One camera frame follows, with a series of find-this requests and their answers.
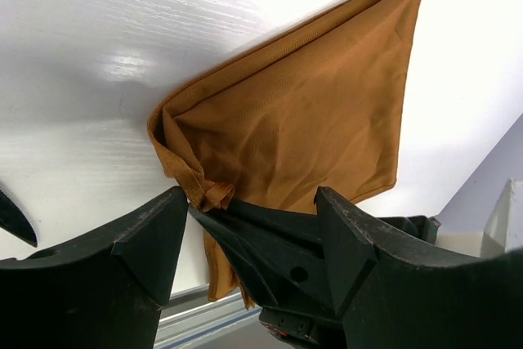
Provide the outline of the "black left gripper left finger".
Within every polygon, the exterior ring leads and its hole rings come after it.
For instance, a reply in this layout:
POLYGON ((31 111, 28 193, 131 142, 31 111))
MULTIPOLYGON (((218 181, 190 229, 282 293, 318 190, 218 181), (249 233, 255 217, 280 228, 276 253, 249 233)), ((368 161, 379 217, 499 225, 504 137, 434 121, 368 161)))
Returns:
POLYGON ((2 260, 2 347, 151 348, 187 210, 173 187, 86 234, 2 260))

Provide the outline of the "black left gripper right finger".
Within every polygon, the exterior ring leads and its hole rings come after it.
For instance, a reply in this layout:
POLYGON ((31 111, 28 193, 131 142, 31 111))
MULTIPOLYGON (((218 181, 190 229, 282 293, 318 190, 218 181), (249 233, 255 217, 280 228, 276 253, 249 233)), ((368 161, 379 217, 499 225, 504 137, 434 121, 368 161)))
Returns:
POLYGON ((349 348, 521 347, 521 250, 481 259, 439 248, 328 187, 315 205, 349 348))

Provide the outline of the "orange brown cloth napkin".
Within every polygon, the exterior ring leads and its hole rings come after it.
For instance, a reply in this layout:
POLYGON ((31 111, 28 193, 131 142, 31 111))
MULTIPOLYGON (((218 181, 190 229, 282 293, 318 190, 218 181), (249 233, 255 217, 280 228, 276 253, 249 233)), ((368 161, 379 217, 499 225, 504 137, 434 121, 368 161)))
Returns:
POLYGON ((201 211, 393 188, 421 1, 347 0, 170 93, 147 123, 165 175, 201 211))

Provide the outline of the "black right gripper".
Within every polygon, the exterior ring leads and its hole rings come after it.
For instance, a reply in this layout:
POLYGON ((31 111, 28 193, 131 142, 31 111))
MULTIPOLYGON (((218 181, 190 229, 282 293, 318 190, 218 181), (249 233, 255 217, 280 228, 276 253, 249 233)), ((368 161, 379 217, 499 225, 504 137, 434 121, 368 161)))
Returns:
MULTIPOLYGON (((227 209, 202 211, 189 207, 204 229, 210 300, 241 288, 248 303, 325 304, 327 277, 314 214, 263 208, 239 199, 227 209)), ((380 217, 395 228, 435 244, 440 222, 434 217, 380 217)), ((346 348, 340 324, 323 325, 310 317, 264 308, 259 316, 270 334, 293 348, 346 348)))

